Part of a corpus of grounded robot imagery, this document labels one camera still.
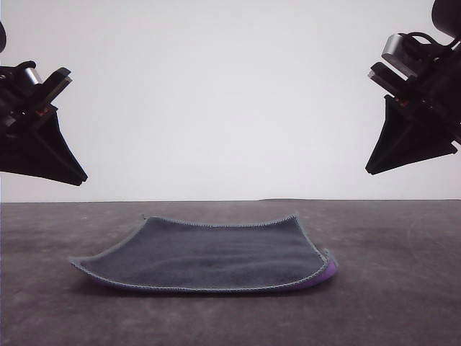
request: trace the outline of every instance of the gray table surface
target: gray table surface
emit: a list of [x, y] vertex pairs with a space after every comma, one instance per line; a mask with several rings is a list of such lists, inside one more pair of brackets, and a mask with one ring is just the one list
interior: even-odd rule
[[[461, 201], [18, 203], [1, 206], [2, 345], [461, 345]], [[66, 260], [147, 216], [253, 223], [298, 213], [333, 279], [293, 293], [141, 294]]]

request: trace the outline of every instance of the stitched edge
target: stitched edge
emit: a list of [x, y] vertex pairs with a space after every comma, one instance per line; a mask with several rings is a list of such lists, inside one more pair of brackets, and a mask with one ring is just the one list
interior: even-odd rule
[[[268, 285], [268, 286], [262, 286], [262, 287], [255, 287], [255, 288], [187, 288], [187, 287], [162, 287], [162, 286], [150, 286], [150, 285], [136, 285], [136, 284], [129, 284], [129, 283], [120, 283], [114, 280], [110, 280], [107, 278], [104, 278], [98, 274], [95, 274], [94, 272], [86, 269], [82, 264], [81, 261], [84, 260], [96, 260], [99, 259], [106, 254], [109, 254], [113, 251], [116, 251], [126, 243], [128, 243], [132, 238], [134, 238], [140, 231], [143, 229], [143, 227], [147, 224], [148, 220], [151, 218], [157, 218], [163, 221], [171, 222], [171, 223], [178, 223], [182, 224], [185, 226], [201, 226], [201, 227], [215, 227], [215, 228], [220, 228], [220, 227], [233, 227], [233, 228], [238, 228], [238, 227], [262, 227], [262, 226], [271, 226], [274, 224], [278, 223], [283, 223], [292, 219], [295, 219], [297, 229], [303, 234], [305, 239], [307, 240], [308, 244], [314, 249], [314, 252], [317, 254], [317, 256], [321, 259], [322, 265], [321, 267], [316, 270], [313, 274], [301, 278], [296, 281], [292, 281], [291, 283], [284, 283], [280, 285]], [[317, 247], [314, 245], [314, 243], [309, 239], [307, 232], [301, 225], [299, 215], [298, 214], [292, 214], [290, 216], [287, 216], [285, 218], [278, 218], [273, 221], [267, 221], [264, 223], [246, 223], [246, 224], [219, 224], [219, 223], [195, 223], [195, 222], [189, 222], [189, 221], [183, 221], [183, 220], [175, 220], [172, 218], [164, 218], [160, 216], [152, 216], [148, 218], [148, 220], [144, 223], [144, 225], [138, 229], [137, 231], [133, 232], [131, 235], [129, 235], [126, 239], [122, 240], [120, 243], [114, 245], [113, 247], [110, 247], [109, 249], [96, 254], [94, 256], [86, 256], [86, 257], [68, 257], [68, 261], [77, 269], [81, 270], [82, 272], [85, 272], [87, 275], [92, 277], [93, 279], [96, 279], [98, 281], [102, 281], [103, 283], [118, 287], [118, 288], [129, 288], [129, 289], [136, 289], [136, 290], [144, 290], [144, 291], [168, 291], [168, 292], [252, 292], [252, 291], [262, 291], [262, 290], [278, 290], [281, 288], [291, 288], [293, 286], [305, 283], [309, 280], [312, 280], [313, 278], [318, 277], [321, 275], [328, 265], [330, 264], [330, 258], [328, 255], [328, 251], [326, 251], [326, 254], [322, 254]]]

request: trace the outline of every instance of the gray cloth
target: gray cloth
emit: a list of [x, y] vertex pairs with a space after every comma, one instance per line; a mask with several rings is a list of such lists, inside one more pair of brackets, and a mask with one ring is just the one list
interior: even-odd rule
[[294, 290], [336, 272], [296, 216], [253, 225], [152, 217], [113, 248], [69, 260], [103, 284], [153, 291]]

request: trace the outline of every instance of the robotic arm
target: robotic arm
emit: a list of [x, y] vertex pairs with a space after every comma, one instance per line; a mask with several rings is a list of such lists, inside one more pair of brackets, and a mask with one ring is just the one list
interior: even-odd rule
[[[6, 35], [0, 23], [0, 52]], [[71, 83], [60, 68], [42, 81], [33, 61], [0, 66], [0, 171], [80, 185], [87, 175], [67, 147], [51, 102]]]
[[[385, 97], [385, 123], [366, 170], [377, 174], [417, 161], [454, 154], [461, 144], [461, 1], [436, 0], [432, 21], [453, 38], [441, 45], [422, 32], [389, 37], [371, 80]], [[420, 43], [415, 37], [427, 41]]]

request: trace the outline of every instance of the white backdrop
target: white backdrop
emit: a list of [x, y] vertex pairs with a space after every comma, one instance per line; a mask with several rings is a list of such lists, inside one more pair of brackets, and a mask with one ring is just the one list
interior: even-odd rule
[[89, 175], [1, 174], [4, 202], [459, 198], [461, 155], [370, 176], [388, 36], [433, 0], [3, 0], [6, 66], [65, 66], [54, 104]]

